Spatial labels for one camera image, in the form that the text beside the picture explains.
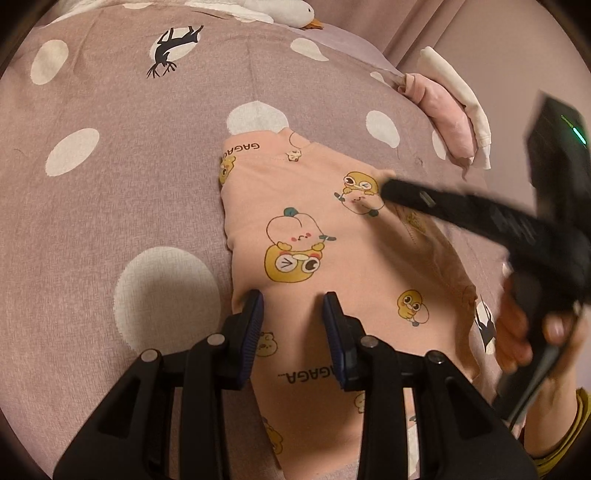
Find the pink folded garment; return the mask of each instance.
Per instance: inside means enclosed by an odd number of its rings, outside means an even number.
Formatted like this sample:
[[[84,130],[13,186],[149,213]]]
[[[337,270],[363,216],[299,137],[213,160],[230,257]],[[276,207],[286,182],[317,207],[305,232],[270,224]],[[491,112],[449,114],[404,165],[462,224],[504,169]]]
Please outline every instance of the pink folded garment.
[[[441,134],[449,153],[455,159],[474,157],[478,145],[472,122],[458,101],[441,85],[420,73],[407,73],[406,86],[399,93],[410,99],[427,114]],[[454,162],[462,167],[463,162]]]
[[[394,348],[439,350],[468,378],[488,375],[472,351],[484,352],[482,340],[469,340],[473,329],[480,335],[476,289],[431,217],[384,204],[379,188],[393,171],[289,128],[234,135],[223,152],[233,311],[252,288],[265,296],[251,380],[286,479],[324,477],[359,458],[365,396],[330,378],[325,292],[336,291],[348,315]],[[408,396],[405,408],[412,441]],[[416,464],[411,457],[410,472]]]

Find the black animal print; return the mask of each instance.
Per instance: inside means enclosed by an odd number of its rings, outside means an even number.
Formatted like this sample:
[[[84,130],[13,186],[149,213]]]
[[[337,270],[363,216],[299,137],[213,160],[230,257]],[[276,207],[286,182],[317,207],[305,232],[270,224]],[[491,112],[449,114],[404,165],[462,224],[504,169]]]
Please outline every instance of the black animal print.
[[[478,329],[480,330],[480,335],[482,337],[482,343],[484,344],[484,350],[488,347],[489,343],[492,341],[493,338],[496,337],[496,328],[495,323],[492,320],[492,313],[488,308],[488,305],[484,303],[482,298],[480,298],[480,302],[482,303],[482,307],[485,311],[485,318],[480,318],[478,314],[478,308],[476,309],[476,316],[474,321],[478,325]]]
[[[160,74],[157,70],[159,65],[162,65],[165,68],[165,71],[162,74],[163,76],[166,75],[170,70],[173,72],[176,71],[177,64],[172,61],[168,61],[168,54],[170,53],[170,50],[180,45],[186,45],[187,43],[197,43],[197,34],[201,32],[202,29],[203,25],[201,25],[198,30],[194,30],[193,27],[189,26],[189,31],[179,38],[173,38],[173,28],[164,32],[162,37],[160,37],[160,40],[158,40],[158,47],[156,47],[156,52],[154,53],[154,60],[156,63],[150,67],[146,78],[149,77],[150,74],[152,74],[152,78],[160,77]]]

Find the metal screw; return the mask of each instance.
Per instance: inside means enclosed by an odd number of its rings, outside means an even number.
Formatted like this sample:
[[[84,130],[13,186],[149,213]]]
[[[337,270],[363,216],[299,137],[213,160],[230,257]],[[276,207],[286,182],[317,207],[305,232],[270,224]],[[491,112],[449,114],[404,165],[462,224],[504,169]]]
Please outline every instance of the metal screw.
[[[221,333],[214,333],[207,337],[207,342],[211,346],[218,346],[221,345],[223,342],[226,341],[226,337],[224,337]]]
[[[153,362],[157,358],[158,358],[158,352],[153,349],[144,351],[144,353],[142,353],[142,357],[141,357],[142,361],[146,362],[147,364],[149,364],[150,362]]]
[[[361,345],[363,345],[366,348],[373,348],[375,346],[378,346],[378,343],[378,339],[374,336],[366,335],[364,337],[361,337]]]
[[[427,204],[427,206],[429,208],[435,207],[435,205],[436,205],[435,200],[433,200],[427,192],[422,191],[421,193],[418,194],[418,196],[420,196],[423,199],[423,201]]]
[[[445,362],[445,355],[443,355],[441,352],[438,352],[437,350],[431,350],[427,354],[427,358],[437,365],[441,365],[443,362]]]

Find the black handheld controller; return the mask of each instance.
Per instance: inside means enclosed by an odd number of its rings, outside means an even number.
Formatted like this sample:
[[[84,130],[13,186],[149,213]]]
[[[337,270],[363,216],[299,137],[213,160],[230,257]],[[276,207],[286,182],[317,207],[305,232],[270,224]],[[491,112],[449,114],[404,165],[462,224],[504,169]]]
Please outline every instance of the black handheld controller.
[[[591,300],[591,162],[579,113],[551,97],[527,139],[533,217],[475,195],[389,180],[385,200],[454,223],[509,251],[513,295],[529,321],[529,365],[502,376],[493,408],[512,427],[519,422],[563,348],[549,345],[543,320]]]

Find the cartoon duck print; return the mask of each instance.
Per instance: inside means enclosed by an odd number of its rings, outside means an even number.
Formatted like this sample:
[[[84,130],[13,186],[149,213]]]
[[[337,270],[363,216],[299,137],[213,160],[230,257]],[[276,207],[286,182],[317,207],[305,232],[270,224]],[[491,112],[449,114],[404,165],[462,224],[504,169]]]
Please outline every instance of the cartoon duck print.
[[[265,254],[265,271],[272,281],[282,283],[310,278],[320,268],[324,242],[336,240],[325,235],[310,215],[293,207],[271,219],[267,236],[273,244]]]
[[[355,397],[355,406],[359,413],[365,413],[365,392],[361,392]]]
[[[263,423],[265,424],[265,430],[267,431],[267,435],[269,436],[269,440],[273,445],[273,452],[275,455],[279,455],[283,451],[283,437],[276,431],[269,423],[267,422],[266,418],[262,419]]]
[[[416,290],[407,290],[398,297],[398,314],[418,327],[429,320],[429,310],[423,303],[423,296]]]
[[[382,197],[378,195],[378,182],[360,171],[349,172],[343,181],[343,193],[335,192],[337,200],[358,215],[378,216],[378,210],[384,206]]]
[[[236,157],[234,155],[228,155],[226,158],[222,159],[220,163],[220,183],[223,185],[226,183],[228,179],[228,175],[234,168],[234,162],[236,161]]]
[[[256,346],[256,356],[274,355],[279,346],[275,341],[273,332],[261,332],[258,345]]]
[[[298,161],[301,157],[301,150],[298,148],[292,152],[287,152],[287,160]]]
[[[421,219],[418,217],[416,212],[410,211],[407,215],[407,222],[413,228],[416,228],[419,232],[427,234],[425,227],[421,223]]]

